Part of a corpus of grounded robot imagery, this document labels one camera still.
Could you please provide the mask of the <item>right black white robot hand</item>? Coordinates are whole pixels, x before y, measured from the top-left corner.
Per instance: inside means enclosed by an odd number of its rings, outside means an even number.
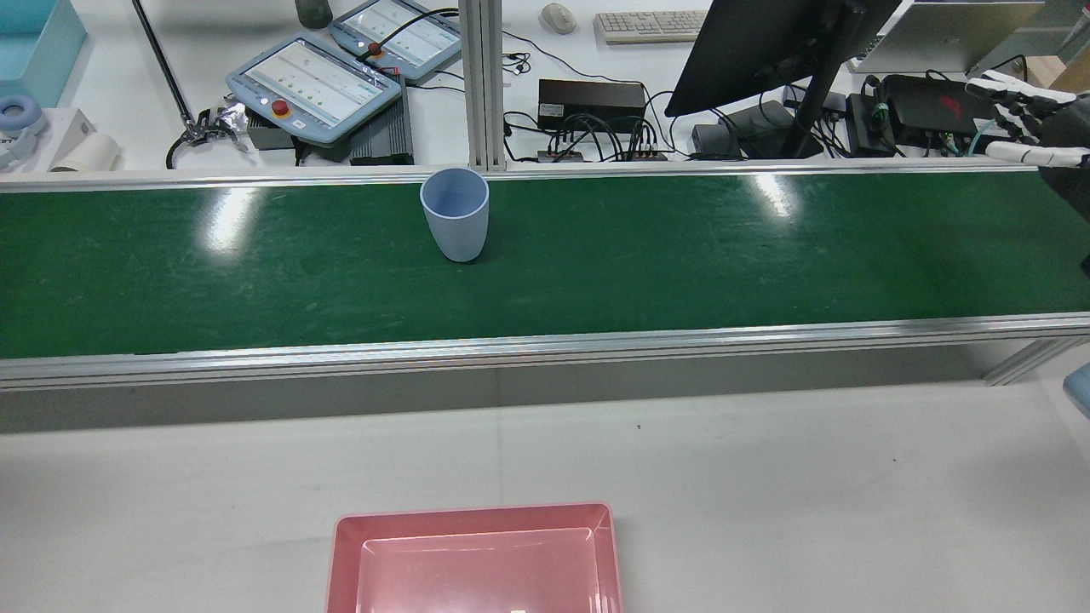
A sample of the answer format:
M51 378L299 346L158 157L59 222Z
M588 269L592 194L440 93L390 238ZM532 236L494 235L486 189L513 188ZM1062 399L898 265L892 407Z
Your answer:
M965 91L992 105L993 124L1005 137L985 145L1001 163L1038 168L1050 189L1089 221L1089 97L1087 92L1044 89L988 70Z

